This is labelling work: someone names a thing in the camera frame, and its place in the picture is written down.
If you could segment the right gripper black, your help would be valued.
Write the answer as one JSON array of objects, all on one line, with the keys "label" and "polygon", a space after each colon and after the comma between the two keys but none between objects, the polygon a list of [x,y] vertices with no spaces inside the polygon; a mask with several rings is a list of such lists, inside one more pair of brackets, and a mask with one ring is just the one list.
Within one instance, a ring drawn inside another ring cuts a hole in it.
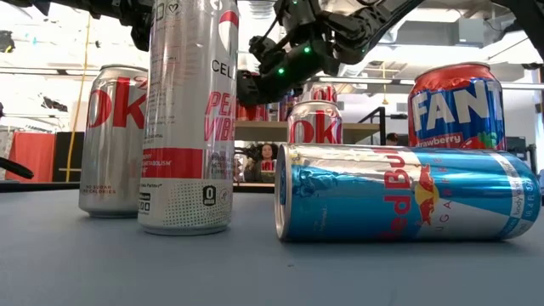
[{"label": "right gripper black", "polygon": [[275,42],[268,34],[249,41],[249,53],[259,62],[258,73],[236,72],[236,94],[244,107],[272,102],[265,92],[287,92],[320,71],[337,71],[339,62],[332,54],[330,12],[318,0],[277,0],[273,26],[286,35]]}]

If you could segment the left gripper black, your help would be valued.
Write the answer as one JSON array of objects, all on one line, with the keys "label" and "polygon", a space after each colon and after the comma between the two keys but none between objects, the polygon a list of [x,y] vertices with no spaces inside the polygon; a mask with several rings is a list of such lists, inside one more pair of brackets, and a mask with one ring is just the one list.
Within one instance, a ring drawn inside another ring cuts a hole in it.
[{"label": "left gripper black", "polygon": [[129,25],[132,27],[131,38],[135,47],[141,51],[150,50],[150,28],[152,23],[151,7],[138,6],[130,14]]}]

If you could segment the red Fanta strawberry can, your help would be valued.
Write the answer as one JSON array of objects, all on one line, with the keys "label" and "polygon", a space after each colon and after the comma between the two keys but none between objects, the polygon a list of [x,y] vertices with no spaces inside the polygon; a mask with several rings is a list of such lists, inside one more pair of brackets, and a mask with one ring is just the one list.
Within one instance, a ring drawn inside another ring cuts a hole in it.
[{"label": "red Fanta strawberry can", "polygon": [[249,122],[267,122],[269,120],[267,105],[253,105],[245,107],[238,104],[236,106],[236,120]]},{"label": "red Fanta strawberry can", "polygon": [[409,95],[408,131],[412,147],[505,150],[502,85],[481,62],[425,71]]}]

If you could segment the blue silver Red Bull can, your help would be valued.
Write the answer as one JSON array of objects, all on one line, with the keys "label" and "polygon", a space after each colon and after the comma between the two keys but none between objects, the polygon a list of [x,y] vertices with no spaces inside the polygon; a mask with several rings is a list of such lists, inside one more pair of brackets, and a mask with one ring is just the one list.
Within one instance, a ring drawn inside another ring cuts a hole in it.
[{"label": "blue silver Red Bull can", "polygon": [[273,108],[272,120],[276,122],[286,122],[296,102],[297,98],[294,96],[293,91],[286,93]]},{"label": "blue silver Red Bull can", "polygon": [[537,177],[501,150],[284,144],[275,163],[283,241],[485,241],[528,231]]}]

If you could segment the silver Diet Coke can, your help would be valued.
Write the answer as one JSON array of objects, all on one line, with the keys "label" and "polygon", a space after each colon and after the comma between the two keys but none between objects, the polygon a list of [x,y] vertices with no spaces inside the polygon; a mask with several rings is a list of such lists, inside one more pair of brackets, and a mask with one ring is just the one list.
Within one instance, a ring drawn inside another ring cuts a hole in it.
[{"label": "silver Diet Coke can", "polygon": [[316,83],[309,90],[309,99],[337,103],[337,90],[330,83]]},{"label": "silver Diet Coke can", "polygon": [[135,218],[148,70],[100,68],[89,94],[78,206],[95,218]]},{"label": "silver Diet Coke can", "polygon": [[289,143],[343,143],[343,119],[337,105],[310,100],[293,106],[287,119]]}]

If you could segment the white Celsius Peach Vibe can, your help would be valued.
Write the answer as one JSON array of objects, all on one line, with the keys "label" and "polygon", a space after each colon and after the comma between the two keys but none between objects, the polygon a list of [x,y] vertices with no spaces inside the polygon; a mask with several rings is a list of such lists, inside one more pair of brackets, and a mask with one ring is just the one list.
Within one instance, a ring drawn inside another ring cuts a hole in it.
[{"label": "white Celsius Peach Vibe can", "polygon": [[235,0],[155,1],[138,215],[148,233],[230,223],[238,30]]}]

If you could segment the black ceiling fixture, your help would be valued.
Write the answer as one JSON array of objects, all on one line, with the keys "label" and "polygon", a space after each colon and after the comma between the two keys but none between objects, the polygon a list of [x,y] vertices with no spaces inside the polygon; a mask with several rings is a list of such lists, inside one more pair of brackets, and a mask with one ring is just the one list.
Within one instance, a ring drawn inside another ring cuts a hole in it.
[{"label": "black ceiling fixture", "polygon": [[12,32],[0,30],[0,53],[12,53],[15,50]]}]

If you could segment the black partition panel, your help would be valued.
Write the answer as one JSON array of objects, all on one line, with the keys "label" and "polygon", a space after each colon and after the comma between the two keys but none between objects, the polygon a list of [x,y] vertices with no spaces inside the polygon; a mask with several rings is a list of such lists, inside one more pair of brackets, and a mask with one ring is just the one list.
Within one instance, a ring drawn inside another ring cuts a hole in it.
[{"label": "black partition panel", "polygon": [[[75,132],[71,151],[70,182],[79,182],[82,169],[84,132]],[[68,155],[71,143],[71,132],[58,132],[55,135],[53,182],[65,182]]]}]

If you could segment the orange partition panel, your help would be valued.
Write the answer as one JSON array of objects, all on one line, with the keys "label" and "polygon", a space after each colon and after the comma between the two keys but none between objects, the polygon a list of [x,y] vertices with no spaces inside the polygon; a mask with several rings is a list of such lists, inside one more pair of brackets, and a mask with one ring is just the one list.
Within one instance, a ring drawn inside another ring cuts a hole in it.
[{"label": "orange partition panel", "polygon": [[24,183],[50,183],[53,176],[55,135],[15,132],[9,159],[32,170],[32,179],[6,173],[6,179]]}]

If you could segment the wooden shelf with black frame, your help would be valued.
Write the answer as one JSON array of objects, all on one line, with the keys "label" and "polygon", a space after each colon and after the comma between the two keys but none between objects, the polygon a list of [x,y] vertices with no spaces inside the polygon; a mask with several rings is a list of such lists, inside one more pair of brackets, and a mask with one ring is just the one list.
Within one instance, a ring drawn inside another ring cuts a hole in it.
[{"label": "wooden shelf with black frame", "polygon": [[[357,123],[343,124],[343,141],[345,144],[356,142],[379,133],[380,145],[385,145],[386,112],[384,107],[377,107]],[[238,141],[287,141],[286,122],[235,122],[235,140]]]}]

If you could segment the black metal table frame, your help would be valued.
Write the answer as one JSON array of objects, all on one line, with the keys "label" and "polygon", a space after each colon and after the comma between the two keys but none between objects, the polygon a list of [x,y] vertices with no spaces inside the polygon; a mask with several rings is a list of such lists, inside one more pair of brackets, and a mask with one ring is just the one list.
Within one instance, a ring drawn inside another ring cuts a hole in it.
[{"label": "black metal table frame", "polygon": [[[78,190],[79,187],[79,183],[21,183],[16,181],[0,181],[0,193]],[[273,184],[234,184],[234,192],[272,194],[274,191],[275,186]]]}]

